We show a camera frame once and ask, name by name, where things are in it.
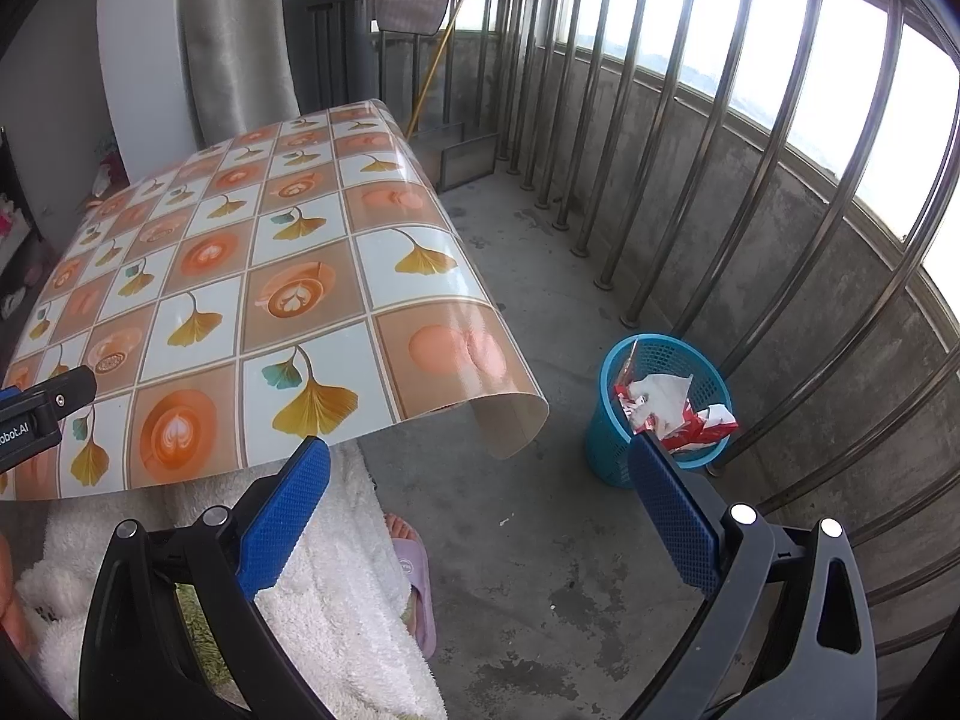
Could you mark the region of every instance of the white wall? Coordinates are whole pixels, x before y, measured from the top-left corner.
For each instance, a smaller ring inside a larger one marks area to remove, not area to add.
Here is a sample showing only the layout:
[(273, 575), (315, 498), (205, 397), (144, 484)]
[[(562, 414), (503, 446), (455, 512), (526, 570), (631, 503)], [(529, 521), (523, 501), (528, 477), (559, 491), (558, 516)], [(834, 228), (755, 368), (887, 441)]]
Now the white wall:
[(198, 151), (178, 0), (97, 0), (100, 61), (131, 180)]
[(66, 246), (93, 185), (110, 117), (96, 0), (40, 0), (0, 58), (0, 124), (40, 229)]

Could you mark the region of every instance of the white fleece blanket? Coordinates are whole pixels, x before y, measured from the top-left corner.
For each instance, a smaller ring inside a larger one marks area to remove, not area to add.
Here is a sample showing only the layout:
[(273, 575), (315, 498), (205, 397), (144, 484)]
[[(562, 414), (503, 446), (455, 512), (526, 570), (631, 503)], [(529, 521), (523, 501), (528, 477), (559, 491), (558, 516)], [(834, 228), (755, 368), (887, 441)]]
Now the white fleece blanket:
[[(43, 560), (17, 584), (37, 629), (37, 665), (56, 700), (77, 717), (80, 645), (104, 551), (117, 523), (148, 530), (193, 522), (232, 506), (281, 464), (166, 488), (56, 501)], [(400, 615), (410, 584), (355, 442), (331, 451), (330, 484), (275, 587), (256, 605), (306, 682), (340, 720), (446, 717), (443, 699)]]

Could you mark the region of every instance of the silver bolt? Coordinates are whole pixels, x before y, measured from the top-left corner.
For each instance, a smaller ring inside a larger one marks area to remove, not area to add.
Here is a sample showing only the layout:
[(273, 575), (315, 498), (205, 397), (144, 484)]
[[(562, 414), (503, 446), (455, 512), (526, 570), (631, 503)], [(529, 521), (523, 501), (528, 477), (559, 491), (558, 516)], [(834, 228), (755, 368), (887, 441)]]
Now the silver bolt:
[(730, 514), (741, 525), (752, 525), (757, 522), (757, 513), (745, 503), (733, 504)]
[(843, 528), (840, 526), (840, 523), (830, 517), (827, 517), (820, 523), (820, 530), (830, 538), (840, 538), (841, 533), (843, 533)]
[(136, 533), (136, 521), (133, 519), (125, 519), (117, 525), (116, 534), (119, 538), (130, 538), (134, 533)]
[(229, 517), (229, 512), (222, 506), (211, 506), (203, 513), (203, 523), (211, 528), (223, 525)]

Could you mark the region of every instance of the yellow stick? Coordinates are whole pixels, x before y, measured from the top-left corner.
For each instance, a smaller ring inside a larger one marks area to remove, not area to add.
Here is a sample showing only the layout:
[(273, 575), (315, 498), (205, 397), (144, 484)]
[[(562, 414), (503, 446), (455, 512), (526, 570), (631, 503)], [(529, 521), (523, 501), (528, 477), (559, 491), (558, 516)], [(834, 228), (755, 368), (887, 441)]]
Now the yellow stick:
[(446, 25), (446, 29), (443, 30), (443, 37), (440, 38), (440, 44), (437, 46), (437, 50), (433, 55), (433, 62), (430, 63), (430, 71), (426, 74), (426, 79), (424, 79), (424, 87), (421, 88), (421, 93), (419, 93), (419, 97), (416, 98), (414, 113), (413, 116), (410, 117), (410, 124), (407, 124), (407, 131), (405, 133), (407, 140), (409, 140), (410, 136), (414, 133), (414, 127), (416, 127), (416, 122), (419, 120), (421, 109), (424, 107), (424, 100), (426, 100), (426, 90), (430, 88), (430, 81), (433, 80), (433, 76), (437, 71), (437, 65), (440, 64), (440, 57), (443, 56), (443, 49), (446, 48), (446, 41), (449, 40), (450, 33), (453, 32), (453, 25), (456, 23), (457, 14), (460, 13), (460, 6), (463, 3), (464, 0), (457, 1), (457, 6), (453, 9), (453, 16)]

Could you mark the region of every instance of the basket rim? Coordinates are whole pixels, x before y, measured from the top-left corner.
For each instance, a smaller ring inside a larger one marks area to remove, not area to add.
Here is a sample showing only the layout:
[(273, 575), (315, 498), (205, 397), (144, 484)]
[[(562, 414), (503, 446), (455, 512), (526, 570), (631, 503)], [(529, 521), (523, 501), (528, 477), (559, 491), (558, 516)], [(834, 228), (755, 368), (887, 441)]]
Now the basket rim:
[[(603, 365), (600, 367), (600, 378), (598, 380), (600, 388), (600, 402), (603, 404), (604, 412), (607, 415), (607, 420), (613, 425), (613, 428), (616, 429), (616, 432), (620, 435), (621, 439), (626, 443), (630, 443), (633, 436), (631, 436), (624, 429), (623, 425), (620, 424), (620, 420), (617, 418), (616, 414), (613, 413), (613, 405), (611, 405), (610, 396), (608, 396), (607, 391), (607, 381), (610, 378), (610, 368), (613, 364), (613, 358), (625, 347), (630, 346), (634, 341), (666, 341), (669, 346), (678, 346), (684, 351), (688, 351), (694, 357), (696, 357), (700, 362), (702, 362), (708, 370), (713, 371), (713, 374), (716, 376), (717, 381), (720, 383), (720, 391), (723, 392), (724, 396), (724, 405), (733, 411), (733, 401), (731, 401), (730, 390), (727, 389), (727, 383), (723, 380), (723, 377), (720, 375), (720, 372), (714, 367), (713, 363), (710, 360), (707, 360), (704, 355), (697, 349), (690, 346), (686, 341), (681, 341), (679, 338), (674, 338), (673, 336), (664, 336), (661, 333), (636, 333), (632, 336), (627, 336), (623, 338), (619, 343), (616, 343), (610, 351), (607, 352), (606, 357), (604, 357)], [(701, 466), (705, 466), (708, 463), (711, 463), (716, 457), (727, 448), (727, 444), (730, 442), (730, 436), (726, 436), (721, 442), (718, 443), (716, 447), (713, 447), (712, 450), (707, 452), (706, 455), (696, 458), (694, 460), (677, 460), (678, 466), (681, 469), (699, 469)]]

